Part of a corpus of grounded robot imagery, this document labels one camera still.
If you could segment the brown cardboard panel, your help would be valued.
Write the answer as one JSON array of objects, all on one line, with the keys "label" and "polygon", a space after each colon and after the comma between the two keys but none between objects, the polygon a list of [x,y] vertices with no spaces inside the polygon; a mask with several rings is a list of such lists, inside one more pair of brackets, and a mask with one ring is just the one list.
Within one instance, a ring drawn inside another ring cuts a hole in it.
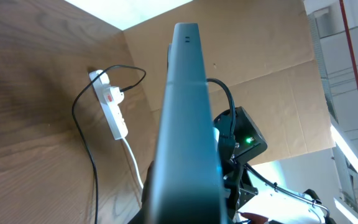
[{"label": "brown cardboard panel", "polygon": [[334,146],[331,122],[302,1],[192,1],[124,31],[151,112],[159,119],[174,26],[200,30],[208,77],[230,89],[268,148],[253,164]]}]

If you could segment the white power strip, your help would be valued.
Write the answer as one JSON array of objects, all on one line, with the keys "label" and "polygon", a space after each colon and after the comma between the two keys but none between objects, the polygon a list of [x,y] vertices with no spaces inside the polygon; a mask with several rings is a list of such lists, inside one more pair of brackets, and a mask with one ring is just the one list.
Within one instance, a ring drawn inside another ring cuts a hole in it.
[{"label": "white power strip", "polygon": [[124,121],[119,105],[106,103],[103,96],[103,90],[106,87],[110,87],[112,85],[110,85],[108,74],[104,73],[98,77],[100,73],[102,73],[102,70],[93,71],[89,73],[89,78],[91,81],[93,81],[93,89],[96,93],[96,96],[98,97],[98,101],[102,107],[103,113],[106,117],[114,139],[124,139],[128,134],[126,123]]}]

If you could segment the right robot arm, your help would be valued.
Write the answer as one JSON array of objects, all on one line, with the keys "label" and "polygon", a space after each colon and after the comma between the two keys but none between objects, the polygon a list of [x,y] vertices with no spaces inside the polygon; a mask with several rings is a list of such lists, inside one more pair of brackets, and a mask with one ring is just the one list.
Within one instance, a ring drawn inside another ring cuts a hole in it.
[{"label": "right robot arm", "polygon": [[244,108],[222,112],[214,119],[214,128],[231,223],[251,223],[245,213],[267,218],[269,223],[334,223],[315,191],[288,190],[249,164],[268,144]]}]

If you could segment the smartphone with teal screen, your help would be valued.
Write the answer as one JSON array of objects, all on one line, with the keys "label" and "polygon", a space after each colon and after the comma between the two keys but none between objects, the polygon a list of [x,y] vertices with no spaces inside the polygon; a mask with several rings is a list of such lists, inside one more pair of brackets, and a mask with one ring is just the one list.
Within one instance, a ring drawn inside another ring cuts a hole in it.
[{"label": "smartphone with teal screen", "polygon": [[168,58],[147,223],[227,223],[199,27],[177,23]]}]

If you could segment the white charger plug adapter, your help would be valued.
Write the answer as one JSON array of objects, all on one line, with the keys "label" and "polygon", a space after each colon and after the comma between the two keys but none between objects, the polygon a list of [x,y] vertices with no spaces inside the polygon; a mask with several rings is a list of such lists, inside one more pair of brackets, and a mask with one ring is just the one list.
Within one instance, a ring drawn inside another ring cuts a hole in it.
[{"label": "white charger plug adapter", "polygon": [[113,103],[118,105],[124,100],[124,93],[118,86],[106,87],[103,90],[103,96],[107,104]]}]

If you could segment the ceiling strip light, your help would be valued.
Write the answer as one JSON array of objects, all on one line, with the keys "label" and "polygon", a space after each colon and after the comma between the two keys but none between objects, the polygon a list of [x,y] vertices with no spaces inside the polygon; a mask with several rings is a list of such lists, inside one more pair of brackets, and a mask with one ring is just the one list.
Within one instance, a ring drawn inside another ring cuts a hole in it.
[{"label": "ceiling strip light", "polygon": [[332,139],[358,173],[358,150],[352,144],[352,141],[340,129],[338,123],[335,120],[331,121],[330,130]]}]

